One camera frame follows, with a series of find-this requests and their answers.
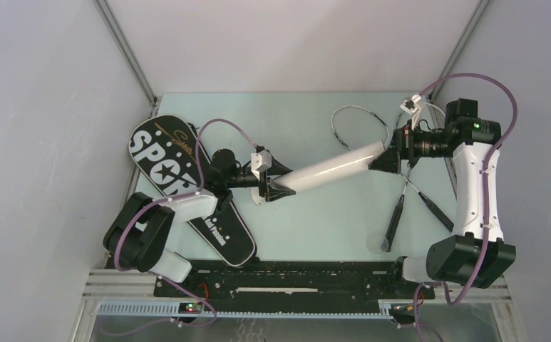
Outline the white shuttlecock tube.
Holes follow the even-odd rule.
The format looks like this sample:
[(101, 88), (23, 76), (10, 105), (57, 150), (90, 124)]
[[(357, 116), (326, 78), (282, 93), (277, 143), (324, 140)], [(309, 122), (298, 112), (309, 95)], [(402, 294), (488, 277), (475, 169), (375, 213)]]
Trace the white shuttlecock tube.
[[(269, 174), (269, 170), (267, 170), (268, 186), (276, 189), (289, 188), (298, 194), (367, 171), (370, 162), (384, 153), (385, 150), (384, 142), (378, 140), (328, 160), (293, 170), (287, 174), (273, 175)], [(266, 203), (258, 198), (256, 190), (251, 189), (250, 194), (256, 205)]]

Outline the clear round tube lid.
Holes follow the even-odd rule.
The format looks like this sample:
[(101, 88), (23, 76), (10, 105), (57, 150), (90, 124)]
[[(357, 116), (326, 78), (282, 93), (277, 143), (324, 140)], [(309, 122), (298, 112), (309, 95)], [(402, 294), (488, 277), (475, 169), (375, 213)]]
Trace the clear round tube lid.
[(367, 236), (365, 245), (372, 254), (382, 254), (389, 252), (389, 243), (387, 238), (379, 233), (373, 233)]

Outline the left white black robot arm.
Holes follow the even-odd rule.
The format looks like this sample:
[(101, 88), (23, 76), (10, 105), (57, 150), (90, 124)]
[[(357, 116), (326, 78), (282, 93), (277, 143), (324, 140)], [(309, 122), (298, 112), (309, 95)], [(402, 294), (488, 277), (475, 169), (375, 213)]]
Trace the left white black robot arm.
[(230, 190), (262, 190), (273, 167), (268, 151), (257, 150), (245, 166), (237, 164), (230, 150), (217, 151), (213, 160), (203, 152), (194, 156), (173, 149), (135, 152), (133, 157), (161, 196), (134, 193), (105, 234), (103, 245), (117, 270), (166, 276), (180, 296), (193, 295), (198, 277), (190, 261), (167, 247), (170, 230), (185, 222), (231, 266), (242, 266), (255, 255), (255, 240)]

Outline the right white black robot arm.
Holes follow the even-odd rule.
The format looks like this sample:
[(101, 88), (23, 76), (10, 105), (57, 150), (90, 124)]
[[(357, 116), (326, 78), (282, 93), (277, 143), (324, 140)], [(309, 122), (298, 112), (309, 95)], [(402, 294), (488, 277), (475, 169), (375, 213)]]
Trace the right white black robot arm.
[(445, 126), (425, 131), (407, 123), (393, 133), (391, 145), (369, 169), (399, 173), (401, 163), (444, 157), (456, 174), (456, 212), (449, 237), (425, 256), (401, 257), (387, 279), (392, 295), (405, 298), (421, 282), (448, 282), (488, 288), (515, 261), (516, 248), (504, 241), (497, 213), (498, 122), (478, 117), (476, 100), (459, 98), (445, 109)]

